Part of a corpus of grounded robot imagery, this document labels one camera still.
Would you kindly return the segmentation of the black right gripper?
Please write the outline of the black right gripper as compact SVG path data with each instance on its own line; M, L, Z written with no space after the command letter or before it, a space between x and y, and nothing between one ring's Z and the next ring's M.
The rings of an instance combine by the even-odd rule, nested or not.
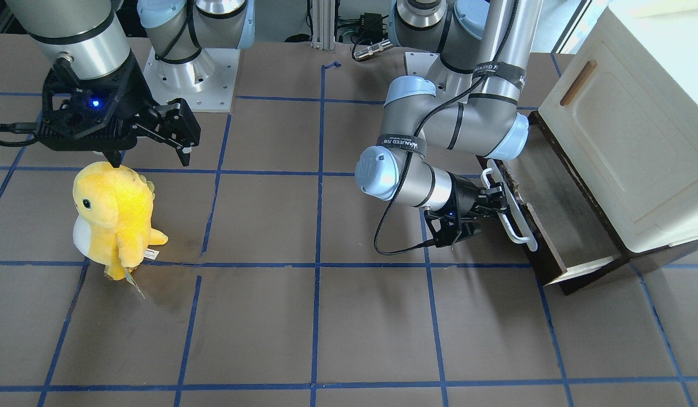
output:
M97 150L120 168L124 150L137 144L131 133L168 144L183 167L201 141L201 126L183 98L158 105L134 54L114 72L80 80L59 57L43 84L41 121L35 138L52 150Z

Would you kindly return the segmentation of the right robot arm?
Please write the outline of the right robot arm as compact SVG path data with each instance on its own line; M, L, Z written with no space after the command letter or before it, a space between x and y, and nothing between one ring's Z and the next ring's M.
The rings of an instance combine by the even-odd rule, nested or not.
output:
M193 109L222 87L210 49L247 49L255 39L253 1L139 1L156 73L142 71L109 1L8 1L51 62L37 123L0 124L57 151L93 150L117 168L140 137L162 142L188 166L201 141Z

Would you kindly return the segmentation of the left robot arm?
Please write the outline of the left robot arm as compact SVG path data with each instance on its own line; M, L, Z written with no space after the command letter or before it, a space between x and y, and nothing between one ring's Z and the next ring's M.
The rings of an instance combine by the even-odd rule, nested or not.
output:
M438 248L479 231L476 220L506 221L502 182L479 187L425 160L429 146L486 159L522 152L528 119L517 105L540 18L540 1L395 1L389 38L437 54L424 76L390 83L377 142L362 152L355 180L367 195L424 212Z

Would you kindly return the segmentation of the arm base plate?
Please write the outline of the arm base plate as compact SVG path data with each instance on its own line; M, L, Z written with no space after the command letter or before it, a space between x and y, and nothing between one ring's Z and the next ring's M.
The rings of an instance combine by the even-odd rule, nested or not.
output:
M176 98L188 101L193 112L230 112L241 51L203 49L193 61L168 64L150 50L143 76L160 104Z
M437 53L406 52L405 69L407 75L426 77L430 67L438 59Z

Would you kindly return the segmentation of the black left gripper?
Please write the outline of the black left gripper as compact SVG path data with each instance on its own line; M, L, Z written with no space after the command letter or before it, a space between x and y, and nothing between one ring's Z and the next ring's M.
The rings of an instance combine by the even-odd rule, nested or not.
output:
M497 190L496 184L483 189L455 174L450 174L450 180L451 191L445 205L435 211L425 211L425 222L432 234L426 246L453 245L481 232L476 219L509 213L504 190Z

